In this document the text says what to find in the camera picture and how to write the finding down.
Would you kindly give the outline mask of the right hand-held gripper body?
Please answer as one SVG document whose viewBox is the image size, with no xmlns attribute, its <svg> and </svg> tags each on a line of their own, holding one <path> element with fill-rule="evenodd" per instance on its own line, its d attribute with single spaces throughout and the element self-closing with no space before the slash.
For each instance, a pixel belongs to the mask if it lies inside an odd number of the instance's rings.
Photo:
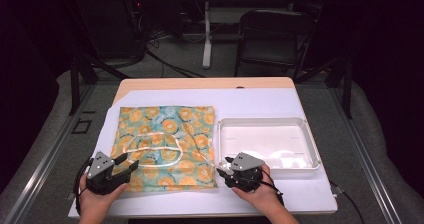
<svg viewBox="0 0 424 224">
<path fill-rule="evenodd" d="M 234 180 L 226 181 L 229 187 L 236 187 L 244 192 L 255 191 L 263 179 L 261 166 L 265 162 L 247 153 L 239 153 L 230 164 L 228 174 L 232 174 Z"/>
</svg>

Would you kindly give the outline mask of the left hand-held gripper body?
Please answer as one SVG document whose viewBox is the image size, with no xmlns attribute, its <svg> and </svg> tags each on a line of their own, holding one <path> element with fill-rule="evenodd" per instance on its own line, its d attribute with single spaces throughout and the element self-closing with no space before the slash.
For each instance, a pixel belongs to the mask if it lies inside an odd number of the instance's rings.
<svg viewBox="0 0 424 224">
<path fill-rule="evenodd" d="M 113 192 L 123 183 L 114 179 L 112 174 L 114 168 L 114 159 L 108 157 L 102 151 L 98 151 L 87 174 L 87 188 L 98 195 L 106 195 Z"/>
</svg>

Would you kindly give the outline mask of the fruit print cloth bag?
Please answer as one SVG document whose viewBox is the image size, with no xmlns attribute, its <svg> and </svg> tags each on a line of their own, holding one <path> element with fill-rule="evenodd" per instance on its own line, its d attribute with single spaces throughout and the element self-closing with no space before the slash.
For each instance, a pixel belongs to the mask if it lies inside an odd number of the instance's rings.
<svg viewBox="0 0 424 224">
<path fill-rule="evenodd" d="M 212 106 L 122 107 L 111 156 L 130 165 L 128 192 L 161 192 L 215 188 Z"/>
</svg>

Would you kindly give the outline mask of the person's right hand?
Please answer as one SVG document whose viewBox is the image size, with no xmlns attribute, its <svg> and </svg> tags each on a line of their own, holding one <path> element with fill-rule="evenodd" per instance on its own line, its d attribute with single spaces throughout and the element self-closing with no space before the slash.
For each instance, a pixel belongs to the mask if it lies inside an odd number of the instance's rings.
<svg viewBox="0 0 424 224">
<path fill-rule="evenodd" d="M 261 169 L 263 181 L 270 185 L 272 183 L 270 168 L 264 164 L 261 166 Z M 244 192 L 236 187 L 233 187 L 232 191 L 262 214 L 269 215 L 283 209 L 283 205 L 277 197 L 277 192 L 269 185 L 261 184 L 254 192 Z"/>
</svg>

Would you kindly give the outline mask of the person's left hand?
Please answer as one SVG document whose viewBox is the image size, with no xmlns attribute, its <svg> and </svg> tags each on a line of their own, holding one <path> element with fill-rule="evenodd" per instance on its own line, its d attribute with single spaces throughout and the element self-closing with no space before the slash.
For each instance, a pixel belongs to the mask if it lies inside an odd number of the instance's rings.
<svg viewBox="0 0 424 224">
<path fill-rule="evenodd" d="M 112 203 L 124 192 L 126 184 L 121 184 L 110 194 L 97 195 L 87 189 L 86 179 L 86 174 L 80 178 L 80 218 L 88 215 L 106 217 Z"/>
</svg>

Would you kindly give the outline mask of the white plastic tray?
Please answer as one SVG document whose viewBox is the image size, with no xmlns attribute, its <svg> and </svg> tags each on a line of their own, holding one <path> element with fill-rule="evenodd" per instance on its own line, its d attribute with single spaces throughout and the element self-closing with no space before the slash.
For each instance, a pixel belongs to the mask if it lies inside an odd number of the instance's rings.
<svg viewBox="0 0 424 224">
<path fill-rule="evenodd" d="M 217 134 L 221 165 L 240 152 L 263 160 L 277 173 L 313 172 L 322 164 L 309 124 L 298 117 L 224 118 Z"/>
</svg>

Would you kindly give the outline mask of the white table mat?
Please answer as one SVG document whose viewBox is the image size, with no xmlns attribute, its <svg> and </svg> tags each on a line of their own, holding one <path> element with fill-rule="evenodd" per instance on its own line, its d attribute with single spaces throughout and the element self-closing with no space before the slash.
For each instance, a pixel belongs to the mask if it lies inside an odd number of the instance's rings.
<svg viewBox="0 0 424 224">
<path fill-rule="evenodd" d="M 212 106 L 215 108 L 213 146 L 219 163 L 218 122 L 224 118 L 289 118 L 307 121 L 294 88 L 176 89 L 131 91 L 108 111 L 96 148 L 112 150 L 122 107 Z M 313 172 L 277 173 L 271 169 L 285 207 L 294 214 L 333 213 L 338 209 L 323 164 Z M 171 218 L 212 216 L 254 216 L 257 211 L 238 198 L 221 177 L 214 189 L 125 193 L 114 202 L 109 215 L 125 218 Z"/>
</svg>

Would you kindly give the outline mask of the black metal stand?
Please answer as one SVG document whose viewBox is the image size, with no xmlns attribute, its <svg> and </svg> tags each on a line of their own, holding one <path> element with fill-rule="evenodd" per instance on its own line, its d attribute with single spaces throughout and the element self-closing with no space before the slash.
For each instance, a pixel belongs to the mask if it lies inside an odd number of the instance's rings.
<svg viewBox="0 0 424 224">
<path fill-rule="evenodd" d="M 351 93 L 352 93 L 352 73 L 353 73 L 353 58 L 352 57 L 336 57 L 331 61 L 322 64 L 318 67 L 307 71 L 305 74 L 295 79 L 296 83 L 305 82 L 312 77 L 318 75 L 326 69 L 330 73 L 326 77 L 324 83 L 328 88 L 338 88 L 340 84 L 343 85 L 342 92 L 342 109 L 345 115 L 351 119 Z"/>
<path fill-rule="evenodd" d="M 108 72 L 109 74 L 119 78 L 120 80 L 129 78 L 128 75 L 121 73 L 115 68 L 90 55 L 75 55 L 70 63 L 72 94 L 72 106 L 70 110 L 70 115 L 73 115 L 80 107 L 81 100 L 79 77 L 82 77 L 84 81 L 89 85 L 94 85 L 98 82 L 99 78 L 94 71 L 95 67 Z"/>
</svg>

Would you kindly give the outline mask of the white desk leg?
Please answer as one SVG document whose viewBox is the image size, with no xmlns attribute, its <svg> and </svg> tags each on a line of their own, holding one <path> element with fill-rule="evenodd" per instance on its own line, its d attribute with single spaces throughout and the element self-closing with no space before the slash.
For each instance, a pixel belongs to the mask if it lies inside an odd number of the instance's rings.
<svg viewBox="0 0 424 224">
<path fill-rule="evenodd" d="M 202 67 L 204 69 L 209 69 L 211 67 L 212 43 L 211 43 L 211 26 L 210 26 L 210 7 L 208 2 L 205 3 L 204 22 L 205 22 L 205 44 L 204 44 Z"/>
</svg>

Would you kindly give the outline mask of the black equipment cabinet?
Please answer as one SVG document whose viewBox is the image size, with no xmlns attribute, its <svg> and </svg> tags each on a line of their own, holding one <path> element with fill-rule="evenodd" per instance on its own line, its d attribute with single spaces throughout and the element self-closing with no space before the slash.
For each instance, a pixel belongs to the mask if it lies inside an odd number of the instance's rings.
<svg viewBox="0 0 424 224">
<path fill-rule="evenodd" d="M 83 0 L 79 2 L 90 40 L 102 59 L 138 59 L 144 56 L 125 2 Z"/>
</svg>

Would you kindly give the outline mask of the aluminium floor rail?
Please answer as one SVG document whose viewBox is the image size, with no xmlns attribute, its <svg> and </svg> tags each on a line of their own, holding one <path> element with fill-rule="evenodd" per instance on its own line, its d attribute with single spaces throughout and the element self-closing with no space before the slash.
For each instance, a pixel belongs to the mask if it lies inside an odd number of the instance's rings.
<svg viewBox="0 0 424 224">
<path fill-rule="evenodd" d="M 387 189 L 375 168 L 375 165 L 368 154 L 365 144 L 355 126 L 353 119 L 349 119 L 342 107 L 342 96 L 335 88 L 328 89 L 330 96 L 335 103 L 339 115 L 346 126 L 353 140 L 353 149 L 357 155 L 361 168 L 370 185 L 373 195 L 378 202 L 381 212 L 387 224 L 403 224 L 394 204 L 387 192 Z"/>
<path fill-rule="evenodd" d="M 95 85 L 86 85 L 82 89 L 80 104 L 72 115 L 69 114 L 71 89 L 68 86 L 59 88 L 59 95 L 40 133 L 0 195 L 0 224 L 22 224 L 95 88 Z"/>
</svg>

